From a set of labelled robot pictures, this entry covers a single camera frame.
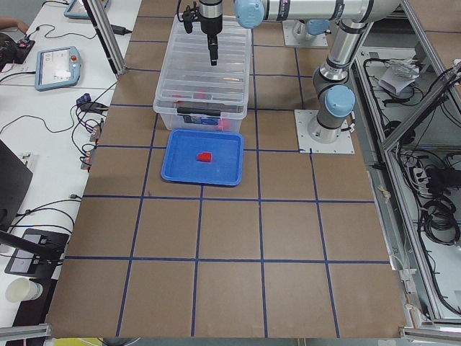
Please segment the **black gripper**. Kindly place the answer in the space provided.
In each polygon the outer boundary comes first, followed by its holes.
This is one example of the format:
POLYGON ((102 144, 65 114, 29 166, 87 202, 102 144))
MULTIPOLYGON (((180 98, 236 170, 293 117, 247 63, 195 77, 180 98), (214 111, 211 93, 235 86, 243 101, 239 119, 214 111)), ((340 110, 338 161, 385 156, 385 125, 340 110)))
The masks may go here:
POLYGON ((218 35, 222 31, 222 1, 199 0, 182 12, 182 22, 187 34, 192 33, 193 23, 199 22, 203 33, 207 35, 210 64, 218 63, 218 35))

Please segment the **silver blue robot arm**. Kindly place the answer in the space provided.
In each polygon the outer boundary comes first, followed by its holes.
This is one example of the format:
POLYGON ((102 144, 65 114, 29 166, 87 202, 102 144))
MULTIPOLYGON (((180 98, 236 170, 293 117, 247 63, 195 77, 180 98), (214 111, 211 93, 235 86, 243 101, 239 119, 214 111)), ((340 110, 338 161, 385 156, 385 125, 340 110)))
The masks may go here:
POLYGON ((240 26, 254 29, 264 21, 289 22, 290 37, 311 43, 337 26, 326 60, 315 70, 313 85, 320 109, 308 123, 309 136, 319 143, 334 143, 343 122, 355 105, 346 86, 349 67, 372 24, 391 14, 397 1, 234 1, 233 13, 240 26))
POLYGON ((323 19, 287 20, 284 22, 262 22, 253 30, 241 25, 236 28, 254 39, 254 64, 265 74, 293 74, 295 72, 296 49, 299 57, 307 56, 315 61, 327 55, 326 46, 311 47, 326 37, 329 21, 323 19))

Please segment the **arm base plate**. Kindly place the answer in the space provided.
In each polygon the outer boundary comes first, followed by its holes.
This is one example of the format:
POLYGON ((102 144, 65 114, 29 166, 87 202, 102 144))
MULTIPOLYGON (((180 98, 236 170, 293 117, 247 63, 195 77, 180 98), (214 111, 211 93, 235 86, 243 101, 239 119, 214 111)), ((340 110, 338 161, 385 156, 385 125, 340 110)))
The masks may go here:
POLYGON ((295 125, 300 153, 355 154, 350 125, 346 120, 340 128, 329 130, 318 123, 317 110, 295 110, 295 125))
POLYGON ((329 30, 327 19, 294 19, 283 23, 285 46, 301 48, 328 47, 326 32, 329 30))

